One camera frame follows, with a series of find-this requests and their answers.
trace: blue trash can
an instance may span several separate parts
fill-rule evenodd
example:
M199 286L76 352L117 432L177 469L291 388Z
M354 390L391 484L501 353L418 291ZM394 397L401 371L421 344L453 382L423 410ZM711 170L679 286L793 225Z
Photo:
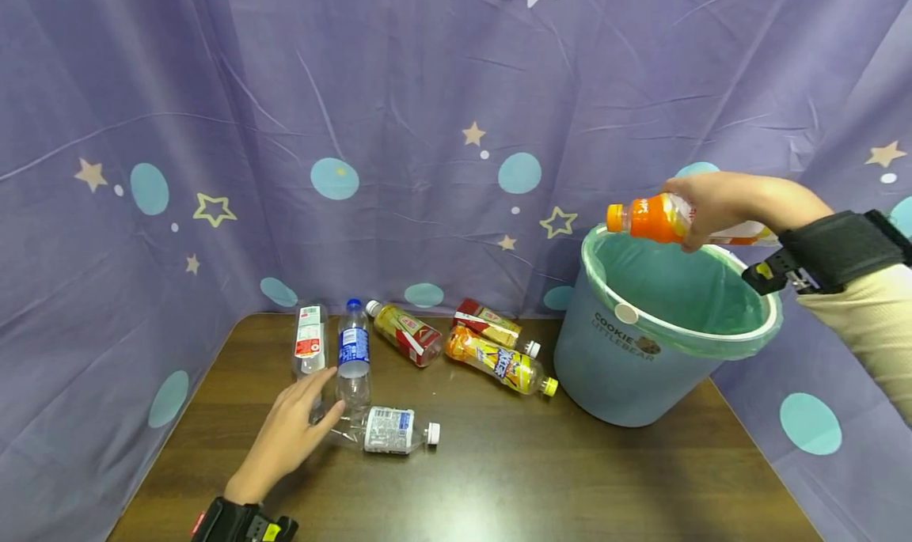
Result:
M685 254L602 225L582 260L554 369L583 410L615 426L655 422L722 362L757 354L779 332L778 295L758 296L726 249Z

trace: yellow star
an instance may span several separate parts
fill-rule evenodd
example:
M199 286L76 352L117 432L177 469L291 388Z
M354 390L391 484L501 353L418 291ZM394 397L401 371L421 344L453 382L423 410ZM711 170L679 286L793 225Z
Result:
M868 159L868 162L865 164L880 164L885 169L889 168L890 163L893 162L894 158L905 157L906 153L896 148L899 146L899 141L895 140L890 142L887 146L882 146L880 148L871 148L871 157Z
M196 208L196 212L193 212L193 219L208 219L209 223L212 224L212 228L218 228L223 219L238 220L238 217L235 216L234 212L228 210L228 198L225 196L222 196L222 198L211 198L209 195L197 192L196 199L199 200L199 207ZM222 213L214 218L211 217L210 214L206 213L206 202L210 202L211 204L222 204Z
M558 216L560 216L560 219L564 220L564 224L560 226L560 228L554 229L551 223L556 220ZM551 218L542 219L539 223L541 224L542 228L548 230L548 240L550 240L550 238L562 233L565 233L567 235L572 234L572 228L570 224L572 223L572 220L576 219L576 216L577 214L565 214L559 207L554 206L554 210L551 212Z
M478 122L473 121L472 126L466 129L462 129L462 133L465 135L465 144L466 145L478 145L481 146L481 138L487 134L486 131L478 128Z
M199 270L199 268L200 268L200 262L197 260L196 254L194 253L193 255L191 255L187 258L187 271L186 272L193 273L194 275L196 275L196 272Z
M502 250L502 252L506 252L508 249L510 249L511 252L515 252L516 250L514 247L516 240L506 234L503 235L503 240L498 241L497 244L500 246L500 250Z
M92 194L95 194L98 187L108 186L108 181L101 175L101 163L89 164L84 158L79 158L79 165L82 170L76 172L76 178L88 184Z

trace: black wrist strap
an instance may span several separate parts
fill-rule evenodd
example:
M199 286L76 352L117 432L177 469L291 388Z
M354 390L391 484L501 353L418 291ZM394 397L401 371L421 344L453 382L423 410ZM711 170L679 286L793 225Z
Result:
M912 243L877 210L840 212L779 236L782 249L742 273L761 295L793 284L800 294L839 294L846 283L899 263Z
M272 521L259 505L235 505L218 496L197 520L191 542L291 542L297 532L289 517Z

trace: beige sleeve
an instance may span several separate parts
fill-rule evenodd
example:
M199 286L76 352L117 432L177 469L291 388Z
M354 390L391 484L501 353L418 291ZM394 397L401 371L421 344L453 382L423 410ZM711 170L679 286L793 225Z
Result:
M895 265L854 280L841 294L798 302L839 334L912 426L912 270Z

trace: plastic bottle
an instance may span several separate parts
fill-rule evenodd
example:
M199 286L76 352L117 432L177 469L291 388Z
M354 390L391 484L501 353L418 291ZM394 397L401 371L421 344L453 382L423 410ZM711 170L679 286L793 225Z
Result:
M523 327L502 318L493 310L467 298L454 314L454 326L466 326L493 343L520 351L532 358L538 356L542 345L523 334Z
M430 366L443 351L443 334L395 305L368 301L367 314L373 317L377 332L419 368Z
M344 400L347 414L359 414L371 405L371 351L367 315L353 298L340 318L340 361L336 373L336 400Z
M607 231L647 237L659 243L680 243L694 219L694 207L674 194L664 192L653 198L635 199L629 206L612 204L606 212ZM713 244L756 244L777 246L778 238L767 226L755 221L716 231Z
M557 380L545 375L545 367L538 360L500 348L464 326L457 326L450 333L446 356L474 366L526 396L541 392L551 397L557 392Z
M413 410L374 406L366 414L343 416L332 433L367 453L407 456L422 445L437 446L440 424L416 419Z
M298 333L291 352L291 370L299 380L326 367L326 307L312 304L298 310ZM323 394L313 400L310 421L323 417Z

